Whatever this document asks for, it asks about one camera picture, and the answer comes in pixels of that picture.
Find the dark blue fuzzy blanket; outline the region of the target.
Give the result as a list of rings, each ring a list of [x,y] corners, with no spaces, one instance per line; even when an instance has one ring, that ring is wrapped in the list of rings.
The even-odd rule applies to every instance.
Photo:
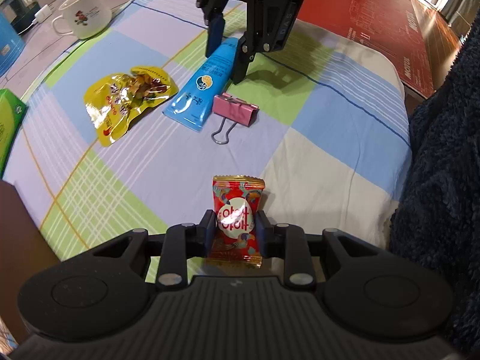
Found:
[[[444,339],[479,358],[479,21],[441,87],[409,118],[412,161],[389,250],[453,292]]]

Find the white cartoon mug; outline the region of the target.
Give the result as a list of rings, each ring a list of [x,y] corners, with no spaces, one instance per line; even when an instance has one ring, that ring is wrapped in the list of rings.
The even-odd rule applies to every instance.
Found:
[[[103,31],[112,20],[106,0],[66,0],[52,19],[52,29],[60,36],[73,35],[83,40]]]

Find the teal electric kettle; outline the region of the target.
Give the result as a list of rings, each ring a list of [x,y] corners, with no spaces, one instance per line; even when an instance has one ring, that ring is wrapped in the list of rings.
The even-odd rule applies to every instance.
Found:
[[[27,31],[41,9],[38,0],[2,0],[1,13],[10,22],[18,35]]]

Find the blue cream tube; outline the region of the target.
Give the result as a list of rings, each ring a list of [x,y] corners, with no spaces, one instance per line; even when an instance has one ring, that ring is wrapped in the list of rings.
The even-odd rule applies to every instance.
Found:
[[[223,93],[230,79],[238,43],[238,38],[226,39],[187,81],[163,114],[200,132],[212,113],[214,97]]]

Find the white power adapter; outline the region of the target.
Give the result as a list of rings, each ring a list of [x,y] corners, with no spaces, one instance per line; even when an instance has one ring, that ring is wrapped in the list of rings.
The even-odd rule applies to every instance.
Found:
[[[46,21],[52,15],[52,10],[49,5],[44,5],[40,10],[34,14],[34,22],[36,24],[41,24]]]

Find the white brown-edged storage box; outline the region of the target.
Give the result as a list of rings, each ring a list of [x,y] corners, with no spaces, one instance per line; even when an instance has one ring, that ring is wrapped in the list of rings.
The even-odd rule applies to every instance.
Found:
[[[59,263],[28,213],[15,186],[1,182],[0,192],[1,320],[17,342],[28,330],[20,316],[17,297],[33,275]]]

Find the green tissue pack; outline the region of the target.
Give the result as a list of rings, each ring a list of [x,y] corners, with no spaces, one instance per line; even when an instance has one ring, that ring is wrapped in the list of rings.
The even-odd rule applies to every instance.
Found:
[[[2,88],[0,93],[0,171],[3,176],[11,146],[16,139],[28,106],[8,88]]]

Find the red orange candy packet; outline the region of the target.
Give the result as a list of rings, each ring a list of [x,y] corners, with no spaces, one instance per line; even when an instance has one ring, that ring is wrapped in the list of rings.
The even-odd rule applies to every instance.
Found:
[[[209,258],[260,268],[263,258],[256,239],[255,215],[265,188],[261,178],[216,175],[212,179],[216,231]]]

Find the pink binder clip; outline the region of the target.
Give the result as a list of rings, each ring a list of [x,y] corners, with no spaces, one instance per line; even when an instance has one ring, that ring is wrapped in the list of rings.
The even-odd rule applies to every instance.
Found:
[[[237,126],[242,125],[249,128],[256,120],[260,108],[250,102],[246,102],[239,97],[223,93],[216,95],[213,100],[212,112],[222,118],[220,127],[211,134],[211,139],[217,145],[227,145],[230,142],[230,133]],[[232,124],[224,134],[224,140],[218,140],[216,136],[224,128],[226,120]]]

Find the yellow chestnut snack pouch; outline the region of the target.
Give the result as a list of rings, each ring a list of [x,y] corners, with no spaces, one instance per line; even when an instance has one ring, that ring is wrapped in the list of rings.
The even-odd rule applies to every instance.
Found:
[[[177,93],[176,83],[163,69],[136,66],[129,73],[114,73],[91,85],[85,92],[84,104],[98,141],[109,147],[146,110],[167,102]]]

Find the checkered tablecloth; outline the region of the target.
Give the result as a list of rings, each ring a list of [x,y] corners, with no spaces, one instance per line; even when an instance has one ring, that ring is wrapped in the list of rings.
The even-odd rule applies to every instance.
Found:
[[[195,0],[133,0],[110,27],[78,41],[28,88],[28,110],[4,180],[62,259],[131,228],[163,233],[213,206],[216,175],[264,180],[275,223],[307,233],[338,228],[386,247],[411,159],[404,90],[383,55],[313,24],[295,24],[285,49],[258,54],[228,85],[254,104],[250,126],[211,114],[200,131],[145,112],[105,146],[86,111],[96,81],[136,66],[183,87],[203,65],[207,38]]]

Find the blue thermos flask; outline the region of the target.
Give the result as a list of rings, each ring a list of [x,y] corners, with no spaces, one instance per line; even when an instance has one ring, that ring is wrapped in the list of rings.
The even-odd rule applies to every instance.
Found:
[[[24,41],[4,14],[0,13],[0,76],[3,76],[20,57]]]

